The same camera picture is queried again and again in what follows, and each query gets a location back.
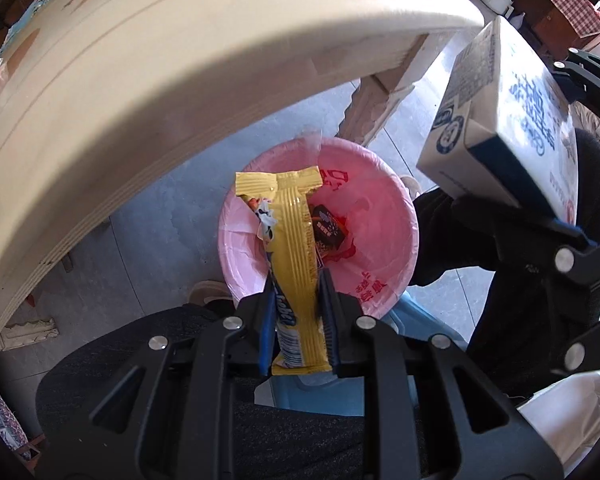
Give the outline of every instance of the milk carton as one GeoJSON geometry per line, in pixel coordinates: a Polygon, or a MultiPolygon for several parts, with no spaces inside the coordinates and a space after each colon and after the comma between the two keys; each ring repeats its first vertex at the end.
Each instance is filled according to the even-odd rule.
{"type": "Polygon", "coordinates": [[[568,103],[498,16],[458,55],[417,167],[472,194],[575,223],[578,156],[568,103]]]}

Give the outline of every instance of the black fabric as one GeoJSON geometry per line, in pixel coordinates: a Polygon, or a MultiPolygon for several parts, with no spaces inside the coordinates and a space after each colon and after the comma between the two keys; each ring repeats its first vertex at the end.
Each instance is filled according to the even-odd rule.
{"type": "MultiPolygon", "coordinates": [[[[154,335],[173,340],[196,336],[216,319],[207,308],[185,304],[135,320],[62,359],[36,393],[38,420],[49,443],[53,445],[61,425],[141,344],[154,335]]],[[[254,388],[249,381],[238,385],[234,415],[238,478],[361,478],[362,418],[257,406],[254,388]],[[249,389],[250,402],[244,400],[249,389]]]]}
{"type": "Polygon", "coordinates": [[[213,300],[207,303],[205,308],[216,314],[218,317],[227,317],[235,312],[235,306],[232,300],[213,300]]]}
{"type": "MultiPolygon", "coordinates": [[[[580,185],[578,225],[600,242],[600,145],[576,132],[580,185]]],[[[484,314],[468,354],[510,396],[526,395],[556,380],[548,373],[548,316],[538,279],[500,268],[493,240],[454,221],[451,199],[440,190],[414,202],[420,253],[413,285],[427,285],[446,270],[480,265],[495,270],[484,314]]],[[[223,314],[226,304],[213,302],[223,314]]],[[[593,323],[600,290],[586,306],[593,323]]],[[[60,425],[84,399],[153,335],[197,335],[217,319],[208,308],[184,305],[138,319],[65,357],[43,379],[36,396],[40,425],[51,445],[60,425]]],[[[242,384],[235,407],[235,450],[241,479],[349,479],[362,477],[363,419],[277,410],[253,404],[254,383],[242,384]]]]}
{"type": "MultiPolygon", "coordinates": [[[[576,223],[600,242],[600,143],[576,130],[578,209],[576,223]]],[[[498,262],[491,237],[471,231],[450,212],[452,200],[441,190],[414,201],[420,250],[411,285],[429,285],[443,272],[480,266],[495,270],[484,312],[467,354],[510,397],[528,397],[552,384],[549,372],[550,326],[547,298],[537,275],[498,262]]],[[[600,288],[586,306],[590,324],[600,317],[600,288]]]]}

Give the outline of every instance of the yellow snack wrapper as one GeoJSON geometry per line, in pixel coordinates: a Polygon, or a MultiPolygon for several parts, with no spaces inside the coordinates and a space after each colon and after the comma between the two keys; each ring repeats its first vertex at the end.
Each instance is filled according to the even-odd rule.
{"type": "Polygon", "coordinates": [[[306,201],[322,185],[317,166],[286,173],[236,173],[235,193],[260,219],[276,289],[280,355],[274,375],[331,370],[318,315],[314,228],[306,201]]]}

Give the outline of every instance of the gray floor tile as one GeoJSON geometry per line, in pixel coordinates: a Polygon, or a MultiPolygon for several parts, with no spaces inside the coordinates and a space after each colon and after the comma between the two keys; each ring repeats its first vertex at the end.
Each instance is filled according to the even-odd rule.
{"type": "Polygon", "coordinates": [[[0,386],[0,394],[29,439],[42,433],[36,416],[36,390],[46,372],[0,386]]]}
{"type": "MultiPolygon", "coordinates": [[[[495,17],[495,13],[480,0],[470,1],[482,11],[485,23],[495,17]]],[[[456,56],[479,32],[480,28],[457,32],[385,126],[389,137],[423,190],[431,189],[435,184],[417,170],[416,163],[445,93],[456,56]]]]}
{"type": "Polygon", "coordinates": [[[378,136],[371,141],[368,148],[384,160],[398,175],[411,174],[394,142],[383,128],[378,136]]]}
{"type": "Polygon", "coordinates": [[[56,320],[60,335],[42,343],[0,352],[0,386],[46,372],[89,341],[144,316],[126,276],[110,226],[100,226],[72,250],[74,270],[55,266],[10,323],[56,320]]]}
{"type": "Polygon", "coordinates": [[[433,187],[434,183],[416,168],[416,163],[441,98],[428,81],[418,81],[384,127],[411,173],[425,190],[433,187]]]}
{"type": "Polygon", "coordinates": [[[407,290],[431,314],[469,341],[474,332],[474,322],[460,279],[454,270],[445,272],[430,285],[410,286],[407,290]]]}
{"type": "Polygon", "coordinates": [[[112,215],[123,260],[142,308],[182,304],[200,280],[220,280],[218,215],[252,158],[303,130],[334,136],[354,87],[346,83],[281,110],[211,146],[112,215]]]}
{"type": "Polygon", "coordinates": [[[480,267],[467,267],[458,269],[458,276],[464,289],[471,314],[474,317],[474,323],[478,324],[478,320],[484,310],[484,302],[487,299],[489,286],[494,272],[484,270],[480,267]]]}

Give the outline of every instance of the metal screw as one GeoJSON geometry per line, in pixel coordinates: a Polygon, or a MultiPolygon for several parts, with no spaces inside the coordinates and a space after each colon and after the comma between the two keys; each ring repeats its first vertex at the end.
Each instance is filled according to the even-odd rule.
{"type": "Polygon", "coordinates": [[[376,326],[376,320],[371,316],[360,316],[356,320],[356,325],[358,325],[362,330],[371,330],[376,326]]]}
{"type": "Polygon", "coordinates": [[[554,262],[555,268],[558,270],[558,272],[569,272],[571,269],[573,269],[573,253],[566,247],[558,249],[558,252],[555,253],[554,262]]]}
{"type": "Polygon", "coordinates": [[[446,350],[451,346],[451,339],[444,334],[436,334],[431,338],[431,344],[440,350],[446,350]]]}
{"type": "Polygon", "coordinates": [[[169,340],[163,335],[154,335],[149,339],[149,348],[151,350],[164,350],[168,344],[169,340]]]}
{"type": "Polygon", "coordinates": [[[242,320],[238,316],[225,317],[222,320],[222,326],[227,330],[238,330],[242,326],[242,320]]]}
{"type": "Polygon", "coordinates": [[[564,355],[564,367],[573,372],[584,361],[584,345],[582,343],[572,344],[564,355]]]}

